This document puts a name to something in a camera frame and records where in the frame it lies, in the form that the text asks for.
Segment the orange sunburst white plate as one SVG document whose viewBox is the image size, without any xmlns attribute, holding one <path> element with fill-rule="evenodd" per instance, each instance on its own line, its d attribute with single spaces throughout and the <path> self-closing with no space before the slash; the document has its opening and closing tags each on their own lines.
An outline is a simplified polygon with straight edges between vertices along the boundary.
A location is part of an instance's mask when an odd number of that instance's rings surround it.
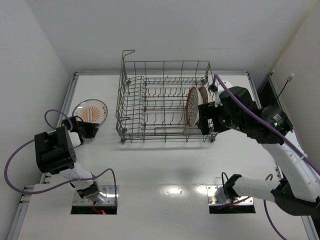
<svg viewBox="0 0 320 240">
<path fill-rule="evenodd" d="M 79 117 L 86 123 L 101 125 L 108 116 L 108 108 L 99 99 L 87 99 L 73 109 L 72 116 Z"/>
</svg>

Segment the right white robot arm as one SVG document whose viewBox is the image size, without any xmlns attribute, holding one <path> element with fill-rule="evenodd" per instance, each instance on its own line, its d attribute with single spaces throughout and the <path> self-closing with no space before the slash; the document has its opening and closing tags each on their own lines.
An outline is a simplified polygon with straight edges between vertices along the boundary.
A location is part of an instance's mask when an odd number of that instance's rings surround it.
<svg viewBox="0 0 320 240">
<path fill-rule="evenodd" d="M 222 133 L 235 130 L 255 140 L 272 157 L 283 173 L 283 178 L 259 180 L 233 174 L 217 190 L 215 198 L 224 206 L 248 196 L 275 203 L 292 216 L 320 217 L 320 171 L 287 135 L 293 125 L 285 112 L 275 106 L 259 109 L 249 91 L 240 86 L 226 86 L 215 74 L 209 89 L 215 101 L 198 106 L 198 127 L 203 135 L 213 130 Z"/>
</svg>

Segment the floral plate front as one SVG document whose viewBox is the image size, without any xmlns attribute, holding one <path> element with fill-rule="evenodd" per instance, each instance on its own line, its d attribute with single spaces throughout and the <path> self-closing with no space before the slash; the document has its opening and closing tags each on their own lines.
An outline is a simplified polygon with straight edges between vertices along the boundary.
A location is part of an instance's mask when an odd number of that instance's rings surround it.
<svg viewBox="0 0 320 240">
<path fill-rule="evenodd" d="M 195 87 L 191 87 L 188 92 L 186 101 L 186 122 L 189 127 L 196 125 L 200 119 L 198 106 L 203 103 L 200 91 Z"/>
</svg>

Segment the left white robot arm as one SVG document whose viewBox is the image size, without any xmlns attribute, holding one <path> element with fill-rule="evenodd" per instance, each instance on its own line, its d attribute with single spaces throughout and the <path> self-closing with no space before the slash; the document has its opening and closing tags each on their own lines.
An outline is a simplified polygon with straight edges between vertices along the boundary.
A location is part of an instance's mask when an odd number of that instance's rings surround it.
<svg viewBox="0 0 320 240">
<path fill-rule="evenodd" d="M 61 175 L 82 199 L 102 204 L 106 195 L 96 176 L 77 162 L 75 152 L 75 148 L 83 145 L 86 139 L 93 139 L 98 130 L 98 123 L 72 116 L 64 119 L 55 130 L 36 134 L 34 143 L 36 164 L 42 173 Z"/>
</svg>

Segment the floral plate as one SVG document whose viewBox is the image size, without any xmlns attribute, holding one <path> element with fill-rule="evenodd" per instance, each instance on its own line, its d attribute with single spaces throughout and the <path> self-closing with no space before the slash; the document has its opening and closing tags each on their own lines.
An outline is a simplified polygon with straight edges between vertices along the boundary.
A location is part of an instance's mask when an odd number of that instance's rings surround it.
<svg viewBox="0 0 320 240">
<path fill-rule="evenodd" d="M 198 90 L 202 97 L 203 104 L 208 104 L 210 102 L 210 93 L 208 90 L 204 86 L 201 86 Z"/>
<path fill-rule="evenodd" d="M 195 87 L 191 87 L 188 92 L 186 101 L 186 122 L 189 127 L 196 125 L 200 119 L 198 106 L 203 103 L 200 91 Z"/>
</svg>

